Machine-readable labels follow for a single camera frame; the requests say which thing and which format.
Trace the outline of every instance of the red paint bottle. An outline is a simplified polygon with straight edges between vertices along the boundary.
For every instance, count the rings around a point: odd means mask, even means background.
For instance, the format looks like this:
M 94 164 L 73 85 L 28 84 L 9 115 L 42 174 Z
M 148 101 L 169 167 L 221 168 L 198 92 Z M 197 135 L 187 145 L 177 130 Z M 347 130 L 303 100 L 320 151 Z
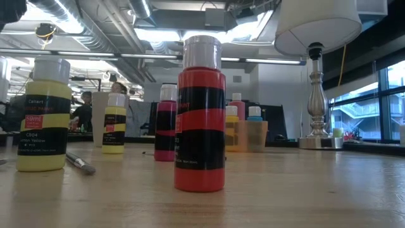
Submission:
M 175 122 L 176 122 L 177 86 L 162 85 L 160 103 L 156 114 L 156 133 L 154 141 L 154 159 L 172 162 L 175 159 Z
M 178 76 L 175 187 L 221 190 L 225 183 L 225 76 L 221 43 L 197 35 L 185 41 Z

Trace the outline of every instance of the paint bottle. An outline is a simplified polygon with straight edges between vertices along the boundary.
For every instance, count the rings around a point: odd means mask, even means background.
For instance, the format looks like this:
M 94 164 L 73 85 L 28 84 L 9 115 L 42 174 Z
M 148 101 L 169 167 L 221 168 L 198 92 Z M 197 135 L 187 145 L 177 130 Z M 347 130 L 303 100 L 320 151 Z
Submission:
M 249 117 L 247 118 L 248 121 L 263 121 L 261 118 L 261 108 L 258 106 L 251 106 L 249 107 Z
M 111 93 L 108 95 L 108 106 L 104 116 L 103 146 L 101 150 L 106 154 L 124 153 L 125 123 L 127 110 L 124 94 Z
M 184 43 L 178 76 L 175 187 L 213 192 L 225 183 L 225 76 L 221 43 L 197 35 Z
M 51 56 L 35 59 L 33 82 L 25 90 L 16 168 L 23 172 L 57 170 L 65 166 L 72 90 L 70 64 Z
M 239 120 L 245 120 L 245 102 L 242 101 L 242 94 L 233 93 L 232 101 L 228 105 L 238 107 Z
M 225 119 L 225 151 L 238 151 L 238 107 L 227 106 Z
M 176 100 L 177 85 L 162 85 L 156 114 L 155 161 L 172 162 L 175 159 Z

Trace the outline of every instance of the pink paint bottle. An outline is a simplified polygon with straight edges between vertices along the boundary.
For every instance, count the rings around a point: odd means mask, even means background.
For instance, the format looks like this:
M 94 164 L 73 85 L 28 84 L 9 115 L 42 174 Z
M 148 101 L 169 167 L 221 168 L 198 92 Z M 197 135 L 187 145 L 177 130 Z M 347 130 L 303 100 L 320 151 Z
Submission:
M 245 102 L 242 101 L 242 94 L 233 93 L 232 101 L 228 105 L 238 107 L 239 120 L 245 120 Z
M 176 99 L 177 85 L 162 85 L 156 114 L 155 161 L 172 162 L 175 159 Z

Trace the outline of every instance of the silver bottle cap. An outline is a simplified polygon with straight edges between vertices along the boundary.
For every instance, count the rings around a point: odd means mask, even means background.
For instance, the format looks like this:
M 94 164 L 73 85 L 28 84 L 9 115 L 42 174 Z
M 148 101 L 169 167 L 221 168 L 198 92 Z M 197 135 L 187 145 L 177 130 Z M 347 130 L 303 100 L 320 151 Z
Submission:
M 221 70 L 221 42 L 209 35 L 195 35 L 184 42 L 183 68 L 208 67 Z

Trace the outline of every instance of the wooden table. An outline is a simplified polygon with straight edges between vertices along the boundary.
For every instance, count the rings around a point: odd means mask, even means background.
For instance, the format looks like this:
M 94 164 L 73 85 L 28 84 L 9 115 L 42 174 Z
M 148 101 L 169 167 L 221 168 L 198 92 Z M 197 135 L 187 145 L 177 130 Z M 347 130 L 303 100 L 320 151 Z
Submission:
M 0 227 L 405 227 L 399 157 L 228 153 L 224 190 L 185 193 L 173 187 L 173 163 L 142 155 L 150 144 L 128 144 L 123 156 L 104 156 L 89 142 L 68 151 L 92 163 L 95 176 L 69 164 L 42 173 L 0 166 Z

